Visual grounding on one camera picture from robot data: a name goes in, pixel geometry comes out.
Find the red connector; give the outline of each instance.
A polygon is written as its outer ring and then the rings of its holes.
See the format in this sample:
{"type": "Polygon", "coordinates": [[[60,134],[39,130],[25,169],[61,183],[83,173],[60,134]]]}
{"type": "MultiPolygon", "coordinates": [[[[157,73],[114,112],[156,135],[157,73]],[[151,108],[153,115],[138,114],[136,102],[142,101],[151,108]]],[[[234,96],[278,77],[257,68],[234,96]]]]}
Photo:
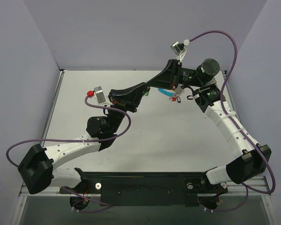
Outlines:
{"type": "Polygon", "coordinates": [[[87,93],[87,95],[89,96],[89,97],[93,97],[94,96],[94,91],[92,91],[92,90],[90,90],[88,93],[87,93]]]}

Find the white cable clip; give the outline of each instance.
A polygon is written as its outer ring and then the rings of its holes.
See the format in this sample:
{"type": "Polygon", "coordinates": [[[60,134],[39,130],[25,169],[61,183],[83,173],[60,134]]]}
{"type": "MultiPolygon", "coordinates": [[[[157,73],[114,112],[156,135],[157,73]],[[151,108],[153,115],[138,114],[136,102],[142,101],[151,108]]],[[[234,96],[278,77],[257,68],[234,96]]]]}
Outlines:
{"type": "Polygon", "coordinates": [[[191,42],[189,41],[189,39],[185,39],[183,41],[184,46],[188,46],[191,42]]]}
{"type": "Polygon", "coordinates": [[[195,96],[193,96],[192,98],[193,99],[196,99],[196,98],[199,98],[200,97],[200,95],[199,94],[196,94],[195,96]]]}

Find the glass panel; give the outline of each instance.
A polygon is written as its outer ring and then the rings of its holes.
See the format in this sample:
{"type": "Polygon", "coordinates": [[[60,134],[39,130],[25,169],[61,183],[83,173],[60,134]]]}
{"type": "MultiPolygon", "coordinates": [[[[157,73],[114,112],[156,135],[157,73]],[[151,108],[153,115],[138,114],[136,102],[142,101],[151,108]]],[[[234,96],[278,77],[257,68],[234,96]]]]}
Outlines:
{"type": "MultiPolygon", "coordinates": [[[[232,208],[244,196],[223,196],[220,208],[232,208]]],[[[91,204],[86,210],[101,208],[91,204]]],[[[104,212],[82,214],[71,212],[69,197],[29,196],[20,222],[21,225],[249,225],[269,224],[261,196],[249,196],[248,202],[232,212],[209,213],[203,207],[174,206],[134,206],[113,207],[104,212]]]]}

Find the blue tube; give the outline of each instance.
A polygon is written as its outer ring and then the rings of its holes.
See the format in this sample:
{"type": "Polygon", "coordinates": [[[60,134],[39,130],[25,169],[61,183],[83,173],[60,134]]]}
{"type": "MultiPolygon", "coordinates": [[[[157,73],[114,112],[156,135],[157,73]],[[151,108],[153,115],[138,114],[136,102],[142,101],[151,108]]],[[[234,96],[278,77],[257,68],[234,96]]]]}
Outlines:
{"type": "Polygon", "coordinates": [[[169,91],[166,91],[164,89],[161,89],[159,88],[158,89],[162,94],[166,95],[166,96],[169,96],[169,97],[173,97],[174,93],[173,92],[169,92],[169,91]]]}

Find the lavender wall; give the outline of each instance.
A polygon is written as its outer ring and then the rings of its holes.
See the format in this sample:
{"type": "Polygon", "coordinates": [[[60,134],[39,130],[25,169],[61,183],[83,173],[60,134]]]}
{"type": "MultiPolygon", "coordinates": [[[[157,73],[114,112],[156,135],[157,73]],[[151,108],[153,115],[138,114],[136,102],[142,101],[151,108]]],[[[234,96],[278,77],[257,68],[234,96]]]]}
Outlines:
{"type": "MultiPolygon", "coordinates": [[[[175,57],[170,45],[220,29],[240,47],[266,0],[24,0],[62,69],[156,70],[175,57]]],[[[214,57],[232,63],[226,37],[188,47],[184,66],[214,57]]]]}
{"type": "MultiPolygon", "coordinates": [[[[0,0],[0,225],[10,223],[22,179],[7,148],[42,135],[59,68],[22,0],[0,0]]],[[[29,145],[16,148],[19,163],[29,145]]]]}
{"type": "Polygon", "coordinates": [[[266,3],[239,51],[230,85],[242,123],[272,149],[272,201],[281,224],[281,0],[266,3]]]}

